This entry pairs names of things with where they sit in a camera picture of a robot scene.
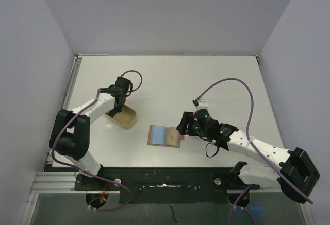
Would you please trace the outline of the gold credit card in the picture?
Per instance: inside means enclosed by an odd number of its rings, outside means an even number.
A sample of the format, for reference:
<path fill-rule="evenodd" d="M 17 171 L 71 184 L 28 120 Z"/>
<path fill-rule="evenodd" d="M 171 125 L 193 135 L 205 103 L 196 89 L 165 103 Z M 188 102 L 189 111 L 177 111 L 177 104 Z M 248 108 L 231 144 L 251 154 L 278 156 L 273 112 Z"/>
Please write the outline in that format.
<path fill-rule="evenodd" d="M 177 146 L 180 139 L 180 135 L 175 128 L 168 127 L 166 130 L 165 144 L 170 146 Z"/>

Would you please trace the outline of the tan leather card holder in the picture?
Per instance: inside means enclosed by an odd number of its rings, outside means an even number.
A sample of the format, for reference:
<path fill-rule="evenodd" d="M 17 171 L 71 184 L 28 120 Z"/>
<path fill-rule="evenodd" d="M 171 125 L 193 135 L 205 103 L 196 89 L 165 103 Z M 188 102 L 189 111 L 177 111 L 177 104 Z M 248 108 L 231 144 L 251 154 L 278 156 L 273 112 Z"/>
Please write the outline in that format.
<path fill-rule="evenodd" d="M 151 146 L 180 148 L 181 141 L 184 139 L 185 136 L 180 135 L 180 139 L 177 146 L 166 145 L 165 140 L 167 128 L 168 127 L 165 126 L 150 125 L 147 144 Z"/>

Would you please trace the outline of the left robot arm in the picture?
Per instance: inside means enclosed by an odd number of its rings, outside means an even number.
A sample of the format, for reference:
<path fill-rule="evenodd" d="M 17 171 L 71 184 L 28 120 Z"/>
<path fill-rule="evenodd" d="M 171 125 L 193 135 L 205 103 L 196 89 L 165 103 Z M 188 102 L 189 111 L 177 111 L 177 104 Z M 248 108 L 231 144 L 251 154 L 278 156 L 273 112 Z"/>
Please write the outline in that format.
<path fill-rule="evenodd" d="M 86 175 L 86 182 L 93 189 L 103 187 L 105 176 L 99 173 L 101 164 L 89 152 L 90 126 L 103 114 L 120 113 L 132 86 L 130 80 L 119 76 L 115 84 L 99 88 L 95 98 L 73 110 L 62 109 L 56 115 L 49 141 L 52 159 Z"/>

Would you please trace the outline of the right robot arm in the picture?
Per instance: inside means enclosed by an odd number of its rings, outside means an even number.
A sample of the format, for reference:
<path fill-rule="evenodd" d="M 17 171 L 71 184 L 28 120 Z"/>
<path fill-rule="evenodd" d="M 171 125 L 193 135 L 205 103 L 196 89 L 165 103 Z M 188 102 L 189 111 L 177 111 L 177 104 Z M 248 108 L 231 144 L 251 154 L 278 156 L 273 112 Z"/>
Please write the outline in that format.
<path fill-rule="evenodd" d="M 320 174 L 305 150 L 267 144 L 233 125 L 218 122 L 207 109 L 184 112 L 176 130 L 180 135 L 197 136 L 218 149 L 239 153 L 264 164 L 264 167 L 256 168 L 244 166 L 231 173 L 229 181 L 233 187 L 256 184 L 279 188 L 297 203 L 312 203 L 309 196 Z"/>

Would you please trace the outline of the wooden card tray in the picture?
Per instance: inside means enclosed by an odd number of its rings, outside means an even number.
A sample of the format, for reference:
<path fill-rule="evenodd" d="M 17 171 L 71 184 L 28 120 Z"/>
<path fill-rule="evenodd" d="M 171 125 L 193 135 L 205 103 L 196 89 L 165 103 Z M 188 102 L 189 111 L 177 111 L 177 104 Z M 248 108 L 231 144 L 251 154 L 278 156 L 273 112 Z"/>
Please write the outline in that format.
<path fill-rule="evenodd" d="M 107 112 L 105 116 L 123 129 L 133 127 L 137 121 L 137 112 L 127 105 L 123 105 L 121 112 L 116 115 Z"/>

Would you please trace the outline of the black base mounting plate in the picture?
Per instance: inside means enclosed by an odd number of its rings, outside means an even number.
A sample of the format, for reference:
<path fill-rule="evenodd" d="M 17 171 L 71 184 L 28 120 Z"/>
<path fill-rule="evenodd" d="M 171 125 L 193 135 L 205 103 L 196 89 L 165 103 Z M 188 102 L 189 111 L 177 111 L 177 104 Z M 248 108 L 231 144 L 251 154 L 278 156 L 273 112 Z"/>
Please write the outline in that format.
<path fill-rule="evenodd" d="M 78 174 L 74 190 L 119 194 L 119 204 L 226 204 L 229 193 L 247 188 L 238 173 L 236 167 L 106 167 L 102 177 L 111 181 L 119 179 L 125 188 Z"/>

